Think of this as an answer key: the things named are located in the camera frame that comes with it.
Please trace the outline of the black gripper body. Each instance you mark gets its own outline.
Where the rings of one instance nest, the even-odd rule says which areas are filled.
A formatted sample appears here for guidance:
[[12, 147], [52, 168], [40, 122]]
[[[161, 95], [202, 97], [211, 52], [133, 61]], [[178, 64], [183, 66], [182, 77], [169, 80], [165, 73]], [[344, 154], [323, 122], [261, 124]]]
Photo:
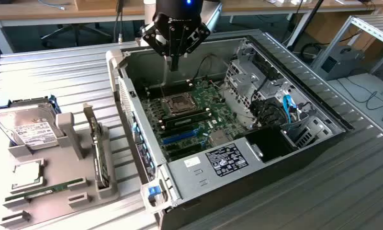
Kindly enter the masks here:
[[202, 0], [158, 0], [153, 22], [158, 30], [169, 30], [170, 25], [195, 30], [201, 25]]

